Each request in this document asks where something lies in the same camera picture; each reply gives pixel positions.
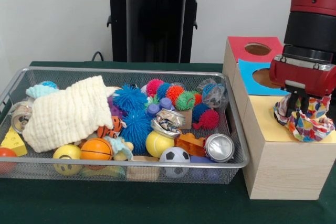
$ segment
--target green spiky ball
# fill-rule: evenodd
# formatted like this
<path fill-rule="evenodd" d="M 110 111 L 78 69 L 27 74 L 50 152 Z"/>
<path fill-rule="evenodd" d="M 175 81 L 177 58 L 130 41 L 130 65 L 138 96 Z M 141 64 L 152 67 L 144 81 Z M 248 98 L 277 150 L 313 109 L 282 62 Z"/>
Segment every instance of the green spiky ball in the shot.
<path fill-rule="evenodd" d="M 148 103 L 145 104 L 145 110 L 147 110 L 147 107 L 151 104 L 160 104 L 160 100 L 156 95 L 154 97 L 148 97 L 147 100 Z"/>
<path fill-rule="evenodd" d="M 178 97 L 176 101 L 176 108 L 178 110 L 190 110 L 195 105 L 195 97 L 192 92 L 185 91 Z"/>

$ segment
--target yellow tennis ball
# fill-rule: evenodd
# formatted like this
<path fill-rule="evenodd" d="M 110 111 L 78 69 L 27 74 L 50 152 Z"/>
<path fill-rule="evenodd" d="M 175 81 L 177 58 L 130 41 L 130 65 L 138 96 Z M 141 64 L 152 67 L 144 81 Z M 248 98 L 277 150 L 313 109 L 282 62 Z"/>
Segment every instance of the yellow tennis ball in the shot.
<path fill-rule="evenodd" d="M 152 131 L 146 139 L 146 149 L 153 157 L 160 157 L 170 147 L 174 147 L 174 140 L 156 131 Z"/>
<path fill-rule="evenodd" d="M 73 144 L 63 145 L 55 151 L 53 158 L 80 159 L 80 148 Z M 65 176 L 78 173 L 82 167 L 82 165 L 54 164 L 55 170 Z"/>

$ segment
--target green table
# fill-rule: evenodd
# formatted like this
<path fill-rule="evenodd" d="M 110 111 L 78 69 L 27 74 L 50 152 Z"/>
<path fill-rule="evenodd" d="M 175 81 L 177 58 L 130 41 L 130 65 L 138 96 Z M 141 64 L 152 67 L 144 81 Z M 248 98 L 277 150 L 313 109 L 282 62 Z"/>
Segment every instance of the green table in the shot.
<path fill-rule="evenodd" d="M 32 62 L 32 66 L 221 72 L 220 64 Z M 0 180 L 0 223 L 336 223 L 336 167 L 317 201 L 249 200 L 225 185 Z"/>

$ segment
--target white cloth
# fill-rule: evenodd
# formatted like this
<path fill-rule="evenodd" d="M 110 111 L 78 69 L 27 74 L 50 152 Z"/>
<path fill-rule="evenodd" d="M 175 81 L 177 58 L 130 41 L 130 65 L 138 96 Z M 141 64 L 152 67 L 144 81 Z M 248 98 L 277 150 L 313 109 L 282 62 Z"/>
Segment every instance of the white cloth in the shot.
<path fill-rule="evenodd" d="M 110 95 L 112 89 L 96 76 L 36 99 L 23 130 L 25 141 L 39 153 L 85 139 L 100 126 L 113 128 Z"/>

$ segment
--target shape sorter box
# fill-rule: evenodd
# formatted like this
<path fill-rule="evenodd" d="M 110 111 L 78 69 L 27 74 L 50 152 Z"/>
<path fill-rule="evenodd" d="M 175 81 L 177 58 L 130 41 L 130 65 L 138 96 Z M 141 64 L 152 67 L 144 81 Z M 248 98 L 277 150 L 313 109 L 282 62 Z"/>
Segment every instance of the shape sorter box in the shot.
<path fill-rule="evenodd" d="M 250 151 L 243 169 L 250 199 L 318 199 L 336 158 L 336 132 L 318 143 L 297 141 L 273 116 L 287 93 L 268 68 L 282 53 L 277 38 L 229 37 L 223 73 L 230 78 Z"/>

